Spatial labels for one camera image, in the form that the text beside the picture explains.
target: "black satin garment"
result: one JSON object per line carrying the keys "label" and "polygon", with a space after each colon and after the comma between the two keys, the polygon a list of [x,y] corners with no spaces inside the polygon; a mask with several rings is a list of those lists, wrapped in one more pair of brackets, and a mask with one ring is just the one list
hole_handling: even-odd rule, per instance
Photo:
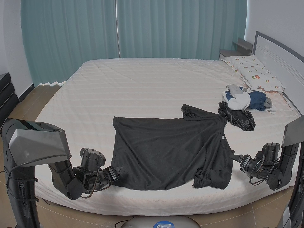
{"label": "black satin garment", "polygon": [[222,101],[219,102],[218,113],[233,126],[237,126],[244,131],[254,130],[255,122],[251,112],[249,111],[233,111],[227,106],[226,102]]}
{"label": "black satin garment", "polygon": [[114,182],[135,190],[168,190],[194,178],[195,188],[225,189],[234,151],[218,114],[183,105],[183,118],[114,117],[113,166],[125,168]]}

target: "gray sock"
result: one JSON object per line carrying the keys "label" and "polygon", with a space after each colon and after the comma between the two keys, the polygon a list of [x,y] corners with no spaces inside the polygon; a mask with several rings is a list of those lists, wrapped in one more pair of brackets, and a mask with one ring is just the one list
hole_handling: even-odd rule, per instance
{"label": "gray sock", "polygon": [[271,108],[272,107],[272,101],[270,98],[266,97],[266,101],[264,102],[264,106],[266,108]]}
{"label": "gray sock", "polygon": [[236,85],[227,85],[226,87],[229,88],[230,94],[233,96],[235,94],[242,94],[243,91],[241,91],[241,89],[236,86]]}

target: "teal curtain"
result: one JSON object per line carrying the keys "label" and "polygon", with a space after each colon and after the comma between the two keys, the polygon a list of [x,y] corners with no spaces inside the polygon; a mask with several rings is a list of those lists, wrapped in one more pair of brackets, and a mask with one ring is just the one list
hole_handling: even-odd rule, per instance
{"label": "teal curtain", "polygon": [[247,0],[117,0],[120,57],[218,60],[246,13]]}
{"label": "teal curtain", "polygon": [[34,85],[67,80],[91,59],[118,58],[115,0],[21,0]]}

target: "black drawer cabinet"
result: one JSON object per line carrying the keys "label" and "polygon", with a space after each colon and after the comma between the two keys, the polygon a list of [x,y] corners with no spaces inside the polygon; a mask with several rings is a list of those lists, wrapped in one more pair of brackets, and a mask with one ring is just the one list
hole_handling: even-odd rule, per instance
{"label": "black drawer cabinet", "polygon": [[0,75],[0,127],[19,103],[11,81],[9,73]]}

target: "pillow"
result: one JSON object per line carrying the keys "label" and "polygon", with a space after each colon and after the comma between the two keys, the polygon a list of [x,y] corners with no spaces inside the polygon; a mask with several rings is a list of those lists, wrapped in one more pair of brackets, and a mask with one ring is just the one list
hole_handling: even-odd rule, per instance
{"label": "pillow", "polygon": [[238,73],[250,88],[283,92],[285,87],[269,72],[255,55],[233,56],[222,59]]}

